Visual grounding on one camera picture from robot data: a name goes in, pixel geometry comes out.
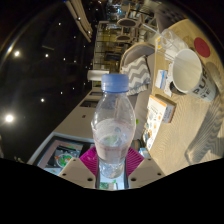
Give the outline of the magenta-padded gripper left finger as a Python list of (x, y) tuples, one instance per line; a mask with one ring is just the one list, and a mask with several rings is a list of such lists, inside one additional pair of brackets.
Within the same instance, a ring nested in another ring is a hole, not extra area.
[(96, 189), (100, 181), (96, 148), (90, 148), (80, 158), (71, 159), (59, 176), (81, 187)]

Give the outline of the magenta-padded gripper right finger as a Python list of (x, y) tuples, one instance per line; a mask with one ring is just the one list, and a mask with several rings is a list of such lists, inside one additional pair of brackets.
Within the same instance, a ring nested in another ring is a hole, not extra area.
[(137, 150), (129, 149), (124, 172), (126, 189), (143, 187), (164, 176), (164, 172), (151, 157), (143, 157)]

